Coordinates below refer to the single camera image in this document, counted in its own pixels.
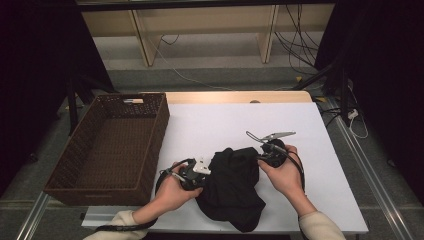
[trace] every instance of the crumpled black garment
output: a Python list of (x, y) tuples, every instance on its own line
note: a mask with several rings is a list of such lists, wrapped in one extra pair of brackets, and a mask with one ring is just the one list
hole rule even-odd
[(250, 147), (216, 152), (205, 180), (203, 192), (196, 198), (202, 212), (215, 221), (228, 221), (240, 232), (253, 231), (265, 202), (258, 196), (258, 152)]

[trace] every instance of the table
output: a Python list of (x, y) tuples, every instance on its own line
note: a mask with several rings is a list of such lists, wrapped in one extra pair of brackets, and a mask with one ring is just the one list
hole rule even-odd
[[(159, 155), (158, 171), (169, 167), (178, 159), (187, 157), (202, 157), (208, 162), (215, 151), (222, 151), (229, 146), (233, 149), (253, 146), (261, 152), (260, 144), (246, 136), (246, 130), (258, 136), (294, 130), (296, 135), (286, 137), (283, 141), (299, 149), (305, 167), (308, 197), (319, 210), (332, 218), (345, 234), (368, 231), (319, 111), (308, 93), (189, 92), (167, 93), (167, 98), (171, 117)], [(261, 103), (251, 104), (252, 100)], [(267, 205), (253, 233), (299, 232), (296, 212), (290, 203), (274, 190), (262, 171), (255, 188)], [(137, 207), (91, 206), (82, 225), (94, 228), (106, 224), (117, 211), (135, 208)], [(208, 219), (200, 211), (195, 200), (161, 216), (150, 231), (239, 233), (228, 222)]]

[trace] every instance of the sleeve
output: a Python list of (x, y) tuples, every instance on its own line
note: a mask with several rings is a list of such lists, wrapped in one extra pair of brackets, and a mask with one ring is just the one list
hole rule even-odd
[[(111, 222), (110, 225), (137, 225), (132, 217), (133, 211), (121, 211), (118, 212)], [(147, 229), (133, 232), (106, 232), (99, 231), (86, 238), (84, 240), (139, 240), (146, 236)]]
[(313, 212), (302, 216), (299, 225), (309, 240), (339, 240), (345, 239), (337, 225), (322, 212)]

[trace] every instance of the brown wicker basket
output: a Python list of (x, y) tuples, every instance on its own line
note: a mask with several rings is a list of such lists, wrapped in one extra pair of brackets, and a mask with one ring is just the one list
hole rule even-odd
[(98, 96), (75, 128), (44, 192), (74, 206), (148, 203), (168, 120), (165, 93)]

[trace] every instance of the person's right hand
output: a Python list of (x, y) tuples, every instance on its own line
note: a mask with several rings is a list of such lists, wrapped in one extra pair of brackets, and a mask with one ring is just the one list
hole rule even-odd
[[(294, 152), (297, 154), (297, 148), (295, 146), (286, 145), (286, 150), (287, 152)], [(302, 166), (296, 154), (289, 153), (289, 156), (292, 157), (299, 166)], [(268, 175), (274, 188), (284, 194), (284, 196), (288, 197), (288, 194), (296, 193), (299, 190), (303, 192), (300, 173), (289, 159), (286, 159), (278, 168), (273, 168), (262, 160), (258, 160), (258, 164)]]

